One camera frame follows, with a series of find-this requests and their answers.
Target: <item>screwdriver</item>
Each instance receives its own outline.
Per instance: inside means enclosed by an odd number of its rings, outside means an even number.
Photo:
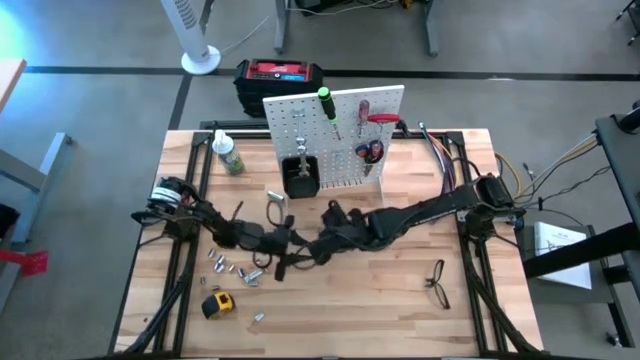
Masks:
[[[338,118],[336,117],[336,106],[333,104],[333,99],[331,98],[331,91],[327,87],[321,87],[318,90],[318,98],[320,98],[320,104],[322,104],[322,110],[324,110],[325,115],[329,119],[329,123],[333,125],[333,132],[336,133],[338,140],[342,140],[340,138],[340,133],[338,132]]]

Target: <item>wooden table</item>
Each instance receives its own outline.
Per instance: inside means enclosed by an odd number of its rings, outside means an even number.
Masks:
[[[488,130],[462,131],[469,159],[483,173],[497,173]],[[184,177],[192,135],[192,131],[167,134],[157,178]],[[227,218],[244,201],[239,218],[259,222],[270,230],[272,226],[265,217],[266,192],[284,194],[271,141],[238,140],[236,144],[247,171],[240,177],[227,176],[215,160],[207,198]],[[305,238],[315,238],[322,226],[320,215],[330,199],[338,200],[347,211],[352,207],[367,211],[408,206],[440,192],[439,168],[423,140],[394,140],[387,156],[380,185],[323,190],[312,199],[289,201],[289,212],[296,216],[296,229]],[[157,236],[161,230],[161,226],[145,230],[140,241]],[[515,238],[506,226],[498,230],[505,237]],[[160,240],[138,252],[116,351],[131,344],[158,309],[170,244],[171,240]],[[220,250],[211,241],[211,234],[202,232],[182,351],[185,357],[478,354],[453,216],[411,229],[385,251],[338,254],[326,265],[308,271],[290,268],[284,282],[275,281],[271,271],[269,276],[260,277],[258,288],[248,288],[235,272],[215,274],[214,261],[207,257],[211,248],[224,254],[227,264],[253,270],[251,253]],[[517,249],[490,241],[488,251],[500,305],[527,340],[541,349]],[[446,261],[441,284],[451,302],[452,309],[448,311],[440,307],[432,290],[424,289],[424,279],[431,276],[438,259]],[[200,284],[201,276],[206,278],[206,285]],[[223,319],[206,320],[200,304],[214,284],[229,291],[238,307]],[[177,306],[169,318],[169,346],[176,312]],[[258,312],[264,312],[265,318],[252,324]],[[490,348],[495,349],[486,308],[483,318]]]
[[[26,66],[23,59],[0,59],[0,112]]]

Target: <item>white pegboard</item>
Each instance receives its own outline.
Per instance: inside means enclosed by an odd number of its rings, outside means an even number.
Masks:
[[[282,166],[283,159],[298,155],[296,137],[299,126],[301,136],[307,140],[307,156],[318,159],[321,188],[378,182],[395,124],[384,124],[381,131],[379,125],[368,123],[362,137],[358,137],[358,107],[361,100],[367,100],[369,115],[397,115],[403,94],[403,85],[332,91],[341,140],[338,140],[324,114],[317,94],[263,99],[278,165]],[[385,156],[365,177],[364,160],[356,155],[355,149],[376,139],[384,144]]]

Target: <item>concrete floor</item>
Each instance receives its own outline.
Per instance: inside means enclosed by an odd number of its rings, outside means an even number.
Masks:
[[[199,13],[204,0],[192,0]],[[424,54],[419,8],[409,13],[357,10],[339,16],[291,14],[288,51],[330,69],[638,73],[640,44],[627,47],[629,20],[613,22],[626,0],[448,0],[440,17],[442,49]],[[264,27],[225,54],[222,67],[272,58],[273,3],[218,0],[206,33],[219,48]],[[156,0],[46,0],[0,3],[0,57],[39,66],[178,67],[180,46]],[[320,41],[332,43],[330,52]],[[76,143],[67,152],[32,231],[30,251],[48,250],[46,274],[20,279],[0,316],[0,358],[67,359],[106,353],[139,227],[129,214],[143,206],[153,181],[181,76],[25,74],[0,115],[0,146],[38,164],[56,131]],[[180,129],[203,120],[246,115],[230,77],[194,78]],[[637,82],[491,81],[328,78],[334,89],[404,84],[401,115],[430,128],[483,127],[497,151],[540,171],[594,128],[626,112]],[[594,151],[558,170],[543,193],[567,187],[604,166]],[[0,182],[0,202],[18,207],[24,193]],[[628,221],[612,175],[549,202],[596,230]],[[547,214],[531,214],[558,225]],[[640,341],[640,306],[618,286]],[[545,349],[558,355],[637,359],[611,348],[604,305],[535,304]]]

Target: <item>battery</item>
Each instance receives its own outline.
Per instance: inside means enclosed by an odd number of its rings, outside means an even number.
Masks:
[[[238,65],[233,83],[244,112],[251,117],[266,117],[263,98],[315,93],[322,87],[323,78],[316,64],[254,59]]]

